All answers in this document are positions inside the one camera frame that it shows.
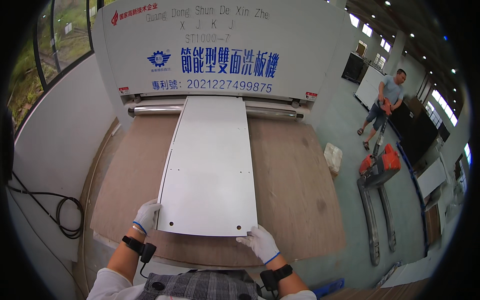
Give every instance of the red pallet jack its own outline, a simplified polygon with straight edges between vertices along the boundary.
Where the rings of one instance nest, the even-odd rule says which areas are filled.
[[[392,178],[398,171],[400,171],[400,159],[398,152],[393,150],[391,144],[387,144],[384,151],[378,155],[378,149],[380,148],[380,145],[384,139],[387,121],[391,115],[390,101],[387,98],[385,98],[384,104],[381,105],[381,109],[385,111],[387,117],[385,118],[385,122],[380,130],[375,147],[373,148],[373,153],[367,155],[367,157],[361,163],[359,169],[360,178],[357,180],[357,185],[363,203],[363,209],[365,210],[365,217],[367,219],[370,242],[370,258],[374,266],[377,266],[380,262],[380,248],[378,242],[377,222],[375,220],[375,214],[373,212],[369,190],[376,188],[380,194],[380,200],[382,201],[387,223],[388,244],[390,245],[390,250],[395,252],[395,229],[393,226],[392,211],[390,209],[384,183]]]

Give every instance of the gloved hand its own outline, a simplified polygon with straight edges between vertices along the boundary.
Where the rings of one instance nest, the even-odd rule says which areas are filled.
[[[157,199],[153,199],[143,204],[140,206],[133,223],[147,234],[155,224],[155,218],[161,206],[162,204],[157,203]]]
[[[272,235],[261,225],[258,225],[258,228],[252,227],[252,235],[237,237],[237,242],[249,246],[264,264],[280,254]]]

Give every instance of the bracelet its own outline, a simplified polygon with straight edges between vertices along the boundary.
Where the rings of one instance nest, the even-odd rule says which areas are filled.
[[[138,232],[140,232],[140,233],[143,234],[143,235],[147,235],[143,230],[138,229],[137,227],[135,227],[135,225],[133,225],[132,228],[135,229],[135,230],[137,230]]]

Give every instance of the metal roller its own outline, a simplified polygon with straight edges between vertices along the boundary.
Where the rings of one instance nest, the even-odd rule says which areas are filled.
[[[275,119],[275,120],[292,120],[303,118],[302,114],[297,114],[294,110],[276,109],[276,108],[259,108],[246,106],[247,116],[251,118]],[[172,115],[180,114],[183,104],[177,105],[149,105],[136,106],[129,108],[128,113],[132,116],[138,115]]]

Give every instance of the gray t-shirt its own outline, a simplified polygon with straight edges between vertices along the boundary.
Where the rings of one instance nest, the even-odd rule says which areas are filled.
[[[399,99],[403,99],[403,87],[402,85],[397,85],[393,81],[392,75],[385,75],[382,79],[382,82],[385,84],[384,87],[384,98],[388,98],[390,103],[394,105]]]

